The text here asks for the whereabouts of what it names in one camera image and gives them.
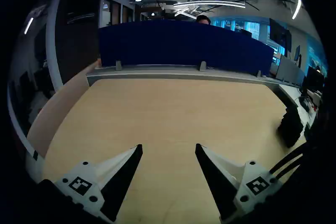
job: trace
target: black object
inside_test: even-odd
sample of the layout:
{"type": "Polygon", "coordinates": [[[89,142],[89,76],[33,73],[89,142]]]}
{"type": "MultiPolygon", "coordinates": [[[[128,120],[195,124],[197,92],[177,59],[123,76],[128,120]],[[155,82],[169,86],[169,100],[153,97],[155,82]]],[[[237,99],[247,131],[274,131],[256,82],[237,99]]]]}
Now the black object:
{"type": "Polygon", "coordinates": [[[301,68],[301,59],[302,59],[302,56],[301,56],[301,54],[300,54],[300,55],[299,55],[299,65],[298,65],[299,68],[301,68]]]}
{"type": "Polygon", "coordinates": [[[34,223],[43,223],[48,220],[49,223],[106,224],[101,218],[84,211],[81,204],[73,203],[69,197],[66,197],[47,179],[38,184],[34,198],[30,203],[39,206],[35,208],[33,213],[34,223]]]}
{"type": "Polygon", "coordinates": [[[33,82],[30,81],[28,77],[28,72],[25,72],[20,77],[20,88],[22,103],[25,108],[29,108],[30,103],[34,98],[35,88],[33,82]]]}
{"type": "Polygon", "coordinates": [[[119,171],[101,189],[105,202],[101,212],[111,221],[115,221],[117,213],[123,203],[129,185],[142,156],[142,145],[139,144],[132,156],[119,169],[119,171]]]}
{"type": "Polygon", "coordinates": [[[34,73],[35,82],[38,90],[42,91],[44,96],[47,99],[51,98],[51,91],[54,91],[54,86],[51,81],[51,77],[49,74],[49,69],[44,67],[34,73]]]}
{"type": "Polygon", "coordinates": [[[310,91],[322,91],[324,83],[323,74],[319,73],[312,67],[308,68],[307,76],[304,77],[302,88],[303,90],[309,89],[310,91]]]}
{"type": "Polygon", "coordinates": [[[271,18],[270,39],[284,47],[285,50],[291,51],[291,33],[271,18]]]}
{"type": "Polygon", "coordinates": [[[247,30],[244,30],[244,29],[235,29],[234,30],[235,32],[238,32],[238,33],[241,33],[247,37],[252,37],[252,33],[251,32],[248,32],[247,30]]]}
{"type": "Polygon", "coordinates": [[[281,159],[271,170],[270,173],[273,174],[277,170],[279,170],[282,166],[284,166],[286,163],[288,163],[290,160],[296,158],[297,156],[303,154],[308,148],[308,144],[305,142],[299,147],[297,147],[295,150],[290,152],[287,156],[285,156],[283,159],[281,159]]]}
{"type": "Polygon", "coordinates": [[[195,154],[216,202],[220,217],[224,220],[236,211],[233,201],[237,189],[210,160],[199,143],[196,144],[195,154]]]}
{"type": "Polygon", "coordinates": [[[299,54],[300,54],[300,46],[298,46],[297,49],[295,50],[294,61],[298,60],[299,54]]]}
{"type": "Polygon", "coordinates": [[[281,124],[278,127],[278,134],[284,141],[285,145],[290,148],[300,137],[303,125],[296,106],[286,108],[286,114],[281,120],[281,124]]]}

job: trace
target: desk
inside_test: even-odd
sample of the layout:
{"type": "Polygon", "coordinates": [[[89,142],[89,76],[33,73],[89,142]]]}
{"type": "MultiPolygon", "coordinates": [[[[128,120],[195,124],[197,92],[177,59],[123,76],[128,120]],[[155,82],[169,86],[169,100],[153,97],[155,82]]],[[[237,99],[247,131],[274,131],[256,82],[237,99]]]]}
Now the desk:
{"type": "Polygon", "coordinates": [[[275,134],[285,112],[262,84],[98,80],[58,128],[43,177],[55,181],[80,161],[99,163],[141,143],[143,156],[118,222],[217,224],[219,212],[195,144],[270,169],[290,151],[275,134]]]}
{"type": "Polygon", "coordinates": [[[308,124],[309,127],[314,122],[316,112],[309,114],[300,104],[299,97],[301,96],[301,92],[296,87],[290,87],[286,85],[279,85],[280,89],[284,92],[284,94],[297,106],[297,111],[299,112],[299,116],[303,125],[303,131],[301,135],[305,131],[305,127],[308,124]]]}

